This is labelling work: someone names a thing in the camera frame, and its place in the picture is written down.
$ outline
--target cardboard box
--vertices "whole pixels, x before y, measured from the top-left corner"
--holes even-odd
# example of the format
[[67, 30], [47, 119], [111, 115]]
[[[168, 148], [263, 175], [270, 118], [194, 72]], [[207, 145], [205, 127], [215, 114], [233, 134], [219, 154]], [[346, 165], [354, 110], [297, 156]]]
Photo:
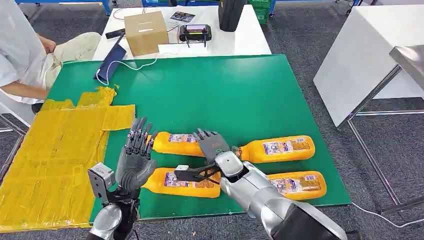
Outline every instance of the cardboard box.
[[125, 35], [132, 56], [158, 53], [158, 44], [169, 44], [167, 27], [160, 11], [124, 17]]

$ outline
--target white cable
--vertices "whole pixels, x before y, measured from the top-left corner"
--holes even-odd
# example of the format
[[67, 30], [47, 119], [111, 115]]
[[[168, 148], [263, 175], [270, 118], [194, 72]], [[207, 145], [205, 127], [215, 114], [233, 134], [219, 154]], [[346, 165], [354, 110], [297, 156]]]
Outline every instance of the white cable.
[[99, 72], [100, 72], [100, 69], [99, 69], [99, 70], [97, 70], [97, 72], [95, 73], [95, 77], [97, 78], [97, 81], [98, 81], [99, 83], [101, 83], [101, 84], [105, 85], [105, 86], [108, 86], [108, 85], [109, 85], [109, 82], [107, 82], [107, 84], [106, 84], [106, 83], [104, 83], [104, 82], [100, 81], [100, 79], [99, 79]]
[[353, 204], [355, 207], [357, 207], [358, 209], [360, 209], [360, 210], [362, 210], [362, 211], [364, 211], [364, 212], [366, 212], [366, 213], [369, 213], [369, 214], [372, 214], [372, 215], [378, 216], [378, 217], [380, 217], [380, 218], [382, 218], [382, 219], [386, 220], [387, 222], [389, 222], [391, 225], [395, 226], [396, 228], [403, 228], [403, 227], [406, 227], [406, 226], [408, 226], [408, 225], [416, 224], [416, 223], [419, 223], [419, 222], [424, 221], [424, 218], [422, 218], [422, 219], [418, 219], [418, 220], [415, 220], [415, 221], [411, 221], [411, 222], [408, 222], [408, 223], [405, 223], [405, 224], [403, 224], [403, 225], [400, 225], [400, 226], [399, 226], [399, 225], [394, 224], [393, 222], [391, 222], [389, 219], [385, 218], [385, 217], [384, 217], [384, 216], [382, 216], [382, 215], [379, 215], [379, 214], [377, 214], [377, 213], [375, 213], [375, 212], [372, 212], [372, 211], [367, 211], [367, 210], [363, 209], [362, 207], [360, 207], [360, 206], [356, 205], [354, 202], [352, 202], [352, 204]]
[[128, 65], [128, 64], [126, 64], [125, 62], [115, 60], [115, 61], [112, 61], [111, 63], [109, 63], [109, 66], [107, 66], [107, 70], [106, 70], [106, 83], [104, 83], [103, 81], [101, 81], [101, 80], [99, 79], [99, 72], [100, 72], [100, 69], [98, 69], [98, 70], [97, 70], [97, 72], [95, 73], [95, 77], [97, 78], [97, 80], [99, 81], [99, 83], [101, 83], [101, 84], [103, 84], [103, 85], [105, 85], [105, 86], [109, 86], [109, 68], [111, 67], [111, 65], [112, 65], [113, 63], [120, 63], [120, 64], [125, 65], [125, 66], [126, 66], [127, 68], [129, 68], [129, 69], [132, 69], [132, 70], [134, 70], [134, 71], [138, 71], [138, 70], [142, 69], [142, 68], [143, 68], [143, 67], [145, 67], [145, 66], [150, 66], [150, 65], [155, 64], [155, 63], [156, 63], [156, 61], [158, 60], [159, 55], [165, 55], [165, 54], [177, 55], [177, 54], [179, 54], [179, 53], [180, 53], [180, 51], [179, 51], [179, 50], [178, 50], [178, 52], [177, 52], [177, 53], [172, 53], [172, 52], [158, 53], [158, 54], [156, 55], [156, 58], [154, 59], [154, 61], [153, 61], [153, 62], [151, 62], [151, 63], [147, 63], [147, 64], [144, 64], [144, 65], [142, 65], [142, 66], [141, 66], [141, 67], [139, 67], [139, 68], [134, 68], [134, 67], [132, 67], [132, 66], [130, 66], [130, 65]]

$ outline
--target person's arm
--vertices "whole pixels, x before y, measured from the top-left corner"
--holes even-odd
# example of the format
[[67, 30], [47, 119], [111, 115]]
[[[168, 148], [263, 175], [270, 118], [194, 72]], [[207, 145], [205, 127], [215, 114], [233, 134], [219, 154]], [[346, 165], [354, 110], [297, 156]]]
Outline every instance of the person's arm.
[[41, 42], [42, 46], [45, 49], [45, 53], [46, 54], [53, 53], [53, 51], [56, 48], [56, 42], [54, 42], [54, 41], [52, 41], [50, 39], [47, 39], [47, 38], [45, 38], [43, 36], [40, 36], [38, 33], [37, 33], [37, 35], [38, 35], [38, 38], [40, 39], [40, 42]]
[[4, 86], [0, 86], [0, 89], [7, 94], [40, 100], [45, 100], [47, 98], [47, 95], [49, 94], [48, 90], [45, 90], [41, 87], [25, 85], [17, 81], [14, 81]]

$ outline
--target gray carpet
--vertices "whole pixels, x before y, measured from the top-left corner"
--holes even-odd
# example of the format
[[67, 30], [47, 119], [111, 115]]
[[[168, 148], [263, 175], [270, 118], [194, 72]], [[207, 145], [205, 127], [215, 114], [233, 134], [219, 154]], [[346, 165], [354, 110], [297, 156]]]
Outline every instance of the gray carpet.
[[[139, 2], [118, 1], [120, 7]], [[107, 22], [101, 6], [23, 4], [34, 29], [58, 43], [94, 31], [102, 33]], [[336, 130], [316, 90], [313, 78], [346, 20], [346, 2], [332, 1], [277, 3], [274, 17], [262, 26], [273, 53], [284, 53], [290, 62], [310, 110], [334, 159], [351, 199], [371, 211], [392, 205], [377, 174], [369, 164], [352, 132]], [[373, 101], [372, 109], [424, 109], [422, 99]], [[424, 116], [358, 117], [354, 123], [401, 201], [423, 194], [424, 187]], [[5, 159], [13, 133], [0, 134], [0, 159]], [[359, 230], [366, 240], [422, 240], [423, 223], [395, 228], [376, 216], [354, 206], [321, 209], [346, 231]], [[397, 224], [424, 217], [424, 209], [416, 207], [387, 216]], [[142, 222], [136, 229], [140, 239], [196, 240], [262, 240], [263, 228], [245, 214], [221, 217], [191, 218], [160, 222]], [[87, 229], [61, 229], [0, 234], [0, 239], [84, 239]]]

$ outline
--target green crate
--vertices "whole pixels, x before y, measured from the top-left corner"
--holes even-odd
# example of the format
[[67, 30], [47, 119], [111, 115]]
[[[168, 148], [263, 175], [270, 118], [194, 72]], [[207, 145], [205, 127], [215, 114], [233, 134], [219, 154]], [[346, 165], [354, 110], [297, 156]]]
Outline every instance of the green crate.
[[270, 8], [272, 0], [247, 0], [247, 4], [253, 6], [253, 8]]
[[256, 14], [257, 20], [259, 21], [259, 24], [267, 24], [267, 20], [270, 17], [270, 8], [257, 7], [253, 8], [253, 10]]

